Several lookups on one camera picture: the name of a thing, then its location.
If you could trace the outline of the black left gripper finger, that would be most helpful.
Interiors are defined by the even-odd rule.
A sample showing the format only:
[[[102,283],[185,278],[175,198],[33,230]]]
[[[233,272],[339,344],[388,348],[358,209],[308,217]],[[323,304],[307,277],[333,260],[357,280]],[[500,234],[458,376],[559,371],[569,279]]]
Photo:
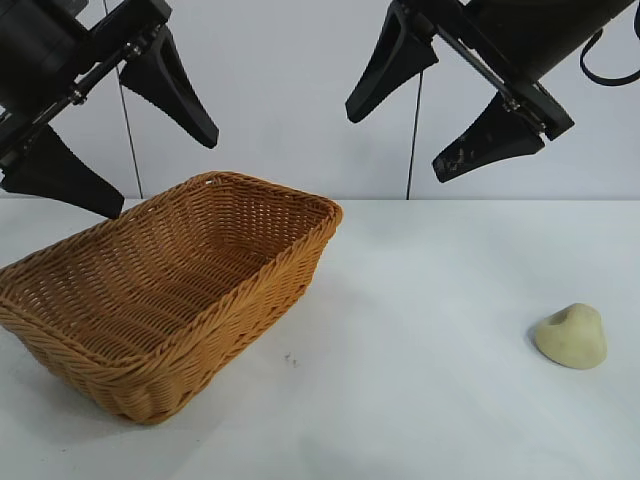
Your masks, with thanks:
[[[141,55],[126,63],[120,83],[174,120],[206,148],[217,145],[219,129],[200,102],[166,25]]]
[[[1,188],[57,200],[109,219],[119,217],[124,196],[87,167],[49,126],[1,159]]]

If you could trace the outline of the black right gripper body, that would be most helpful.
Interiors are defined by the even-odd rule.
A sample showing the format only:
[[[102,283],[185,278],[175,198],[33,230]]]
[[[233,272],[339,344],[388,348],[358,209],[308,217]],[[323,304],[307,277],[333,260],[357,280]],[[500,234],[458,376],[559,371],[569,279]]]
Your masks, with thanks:
[[[401,1],[410,35],[442,39],[496,89],[464,140],[553,140],[574,122],[541,85],[574,51],[587,53],[627,1]]]

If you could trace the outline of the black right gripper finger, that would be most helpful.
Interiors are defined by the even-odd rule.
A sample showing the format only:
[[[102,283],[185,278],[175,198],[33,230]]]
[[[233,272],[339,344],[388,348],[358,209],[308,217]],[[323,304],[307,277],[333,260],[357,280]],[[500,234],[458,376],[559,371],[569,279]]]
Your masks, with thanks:
[[[438,62],[435,27],[406,4],[390,4],[369,62],[345,102],[358,123],[408,80]]]
[[[445,183],[486,165],[534,155],[544,142],[531,125],[505,107],[497,93],[480,116],[432,161],[436,178]]]

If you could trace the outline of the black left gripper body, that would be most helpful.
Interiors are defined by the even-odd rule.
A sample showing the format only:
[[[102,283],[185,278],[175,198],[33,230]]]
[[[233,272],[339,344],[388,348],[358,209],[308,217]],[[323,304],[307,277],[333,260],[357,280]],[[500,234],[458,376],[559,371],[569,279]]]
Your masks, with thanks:
[[[1,4],[1,159],[142,54],[167,25],[165,1],[123,1],[91,28],[80,1]]]

